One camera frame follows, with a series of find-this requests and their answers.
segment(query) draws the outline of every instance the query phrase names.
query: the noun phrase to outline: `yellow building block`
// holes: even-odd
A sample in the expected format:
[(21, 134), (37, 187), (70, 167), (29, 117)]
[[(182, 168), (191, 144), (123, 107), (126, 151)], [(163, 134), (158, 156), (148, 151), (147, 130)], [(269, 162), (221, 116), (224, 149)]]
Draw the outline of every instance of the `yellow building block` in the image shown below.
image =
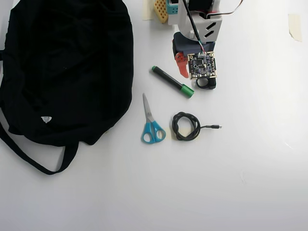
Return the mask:
[(154, 3), (154, 11), (161, 23), (165, 23), (168, 20), (166, 0), (156, 0)]

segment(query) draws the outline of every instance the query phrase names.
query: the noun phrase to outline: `blue scissors handle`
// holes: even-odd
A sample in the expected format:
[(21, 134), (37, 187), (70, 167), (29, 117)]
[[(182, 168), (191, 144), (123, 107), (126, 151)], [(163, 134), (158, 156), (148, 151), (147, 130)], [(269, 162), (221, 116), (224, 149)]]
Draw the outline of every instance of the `blue scissors handle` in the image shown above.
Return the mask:
[[(162, 138), (159, 138), (158, 133), (161, 132)], [(146, 141), (144, 136), (148, 134), (150, 136), (150, 141)], [(166, 138), (166, 132), (158, 125), (156, 121), (152, 123), (146, 123), (144, 126), (144, 131), (142, 134), (142, 140), (147, 144), (153, 144), (163, 141)]]

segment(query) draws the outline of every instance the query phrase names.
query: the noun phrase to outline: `black fabric bag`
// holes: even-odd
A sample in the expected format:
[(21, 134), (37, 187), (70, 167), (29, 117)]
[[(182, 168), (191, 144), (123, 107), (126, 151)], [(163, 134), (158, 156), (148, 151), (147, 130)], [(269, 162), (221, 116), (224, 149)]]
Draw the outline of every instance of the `black fabric bag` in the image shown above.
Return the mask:
[(133, 34), (122, 0), (21, 0), (11, 10), (0, 106), (9, 132), (65, 146), (58, 171), (29, 158), (0, 124), (0, 138), (22, 159), (52, 175), (93, 145), (128, 110)]

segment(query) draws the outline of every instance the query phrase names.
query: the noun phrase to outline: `bag strap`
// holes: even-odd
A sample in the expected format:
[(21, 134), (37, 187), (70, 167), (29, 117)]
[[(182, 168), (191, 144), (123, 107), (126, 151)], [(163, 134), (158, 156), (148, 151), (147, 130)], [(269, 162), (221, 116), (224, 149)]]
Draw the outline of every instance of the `bag strap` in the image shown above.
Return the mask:
[(53, 175), (59, 172), (64, 171), (67, 169), (67, 167), (70, 165), (70, 163), (73, 161), (74, 157), (76, 156), (77, 150), (78, 150), (78, 145), (79, 142), (73, 145), (68, 145), (65, 147), (64, 151), (64, 157), (63, 157), (63, 162), (58, 171), (50, 171), (40, 165), (38, 162), (32, 160), (29, 156), (27, 156), (19, 147), (18, 145), (9, 137), (7, 132), (4, 130), (1, 122), (0, 122), (0, 138), (23, 160), (37, 168), (39, 171), (47, 174), (47, 175)]

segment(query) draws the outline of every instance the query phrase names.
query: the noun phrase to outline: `scissor blade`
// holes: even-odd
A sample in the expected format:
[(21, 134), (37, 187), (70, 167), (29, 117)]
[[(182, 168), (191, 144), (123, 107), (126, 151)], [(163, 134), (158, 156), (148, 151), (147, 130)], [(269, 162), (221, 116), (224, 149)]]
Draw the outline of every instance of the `scissor blade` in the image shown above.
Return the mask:
[(148, 102), (145, 94), (143, 94), (142, 97), (143, 97), (143, 106), (144, 106), (146, 120), (147, 120), (147, 122), (153, 122), (154, 118), (153, 118), (152, 113), (151, 113), (149, 102)]

